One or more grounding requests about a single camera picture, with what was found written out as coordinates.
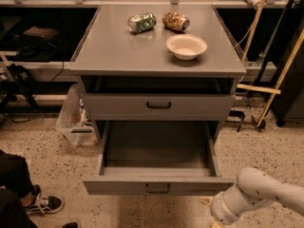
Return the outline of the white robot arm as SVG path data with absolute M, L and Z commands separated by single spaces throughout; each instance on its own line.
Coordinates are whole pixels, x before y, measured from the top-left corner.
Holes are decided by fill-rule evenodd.
M 211 216 L 215 219 L 212 228 L 224 228 L 238 221 L 243 213 L 273 202 L 304 216 L 302 186 L 283 183 L 253 167 L 241 169 L 236 182 L 226 191 L 213 197 L 203 197 L 200 201 L 210 208 Z

